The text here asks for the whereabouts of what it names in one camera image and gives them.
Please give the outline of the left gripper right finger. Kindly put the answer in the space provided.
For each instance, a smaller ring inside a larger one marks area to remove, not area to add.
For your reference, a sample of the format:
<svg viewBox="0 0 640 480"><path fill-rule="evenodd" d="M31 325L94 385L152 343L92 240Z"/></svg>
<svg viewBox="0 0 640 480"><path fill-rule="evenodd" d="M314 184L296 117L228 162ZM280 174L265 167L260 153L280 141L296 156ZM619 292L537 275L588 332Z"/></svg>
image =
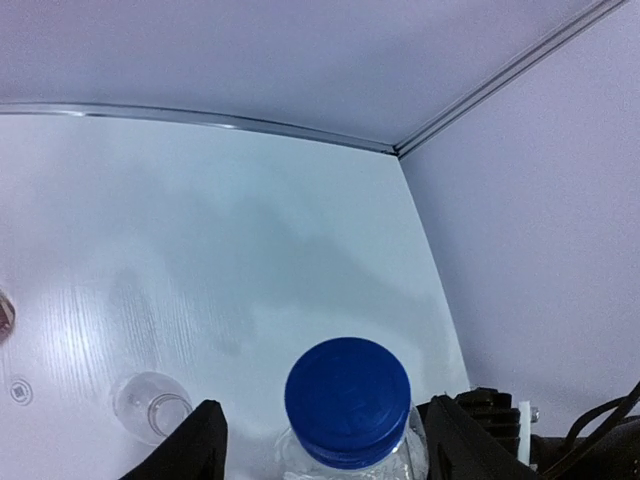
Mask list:
<svg viewBox="0 0 640 480"><path fill-rule="evenodd" d="M447 395L424 407L429 479L541 479Z"/></svg>

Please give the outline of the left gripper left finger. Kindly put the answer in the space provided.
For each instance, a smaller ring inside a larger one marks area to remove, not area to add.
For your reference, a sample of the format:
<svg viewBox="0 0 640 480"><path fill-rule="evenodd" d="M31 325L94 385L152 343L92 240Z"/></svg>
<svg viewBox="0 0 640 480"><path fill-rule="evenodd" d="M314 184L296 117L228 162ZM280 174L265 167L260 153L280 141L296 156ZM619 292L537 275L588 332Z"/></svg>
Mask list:
<svg viewBox="0 0 640 480"><path fill-rule="evenodd" d="M122 480L223 480L227 444L221 404L204 400Z"/></svg>

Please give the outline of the red cap water bottle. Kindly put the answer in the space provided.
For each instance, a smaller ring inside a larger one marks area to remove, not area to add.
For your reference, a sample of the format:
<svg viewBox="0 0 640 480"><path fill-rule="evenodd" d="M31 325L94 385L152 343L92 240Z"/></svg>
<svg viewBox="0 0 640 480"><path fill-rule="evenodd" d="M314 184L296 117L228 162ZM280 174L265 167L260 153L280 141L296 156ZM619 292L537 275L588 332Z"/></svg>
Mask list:
<svg viewBox="0 0 640 480"><path fill-rule="evenodd" d="M111 388L111 406L120 424L139 441L157 446L192 413L189 394L172 377L134 373Z"/></svg>

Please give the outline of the blue bottle cap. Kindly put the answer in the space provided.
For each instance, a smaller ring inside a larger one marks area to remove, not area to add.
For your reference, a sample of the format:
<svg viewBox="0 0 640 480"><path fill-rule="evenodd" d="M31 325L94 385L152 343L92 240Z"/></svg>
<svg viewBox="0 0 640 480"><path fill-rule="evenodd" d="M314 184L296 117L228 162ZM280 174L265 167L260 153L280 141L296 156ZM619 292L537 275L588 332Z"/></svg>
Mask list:
<svg viewBox="0 0 640 480"><path fill-rule="evenodd" d="M284 401L298 439L330 452L381 443L404 428L412 406L401 362L357 337L330 339L306 351L288 374Z"/></svg>

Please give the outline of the blue cap water bottle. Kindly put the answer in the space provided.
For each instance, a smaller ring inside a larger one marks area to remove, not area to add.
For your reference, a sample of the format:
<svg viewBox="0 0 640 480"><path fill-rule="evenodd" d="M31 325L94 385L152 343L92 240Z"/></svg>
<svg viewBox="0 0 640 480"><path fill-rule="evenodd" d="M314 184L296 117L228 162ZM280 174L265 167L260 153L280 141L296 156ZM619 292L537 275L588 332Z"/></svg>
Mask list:
<svg viewBox="0 0 640 480"><path fill-rule="evenodd" d="M405 426L382 442L353 451L315 449L285 430L275 445L282 479L426 479L429 455L418 409L408 409Z"/></svg>

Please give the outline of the white bottle cap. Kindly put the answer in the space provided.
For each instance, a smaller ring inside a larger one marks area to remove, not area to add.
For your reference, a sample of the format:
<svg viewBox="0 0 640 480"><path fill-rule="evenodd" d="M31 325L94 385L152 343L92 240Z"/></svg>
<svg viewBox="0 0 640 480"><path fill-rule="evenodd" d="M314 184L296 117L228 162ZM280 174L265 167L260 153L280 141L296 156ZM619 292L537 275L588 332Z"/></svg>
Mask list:
<svg viewBox="0 0 640 480"><path fill-rule="evenodd" d="M16 379L11 382L9 395L12 401L20 406L29 405L33 400L32 387L23 379Z"/></svg>

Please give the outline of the gold label drink bottle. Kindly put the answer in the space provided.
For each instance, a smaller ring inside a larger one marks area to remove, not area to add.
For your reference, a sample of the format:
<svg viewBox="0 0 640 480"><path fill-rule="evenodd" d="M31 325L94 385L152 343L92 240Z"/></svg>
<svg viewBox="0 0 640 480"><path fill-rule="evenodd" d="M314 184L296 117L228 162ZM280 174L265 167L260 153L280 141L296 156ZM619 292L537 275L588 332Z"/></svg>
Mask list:
<svg viewBox="0 0 640 480"><path fill-rule="evenodd" d="M15 326L16 311L6 293L0 291L0 342L4 343L12 334Z"/></svg>

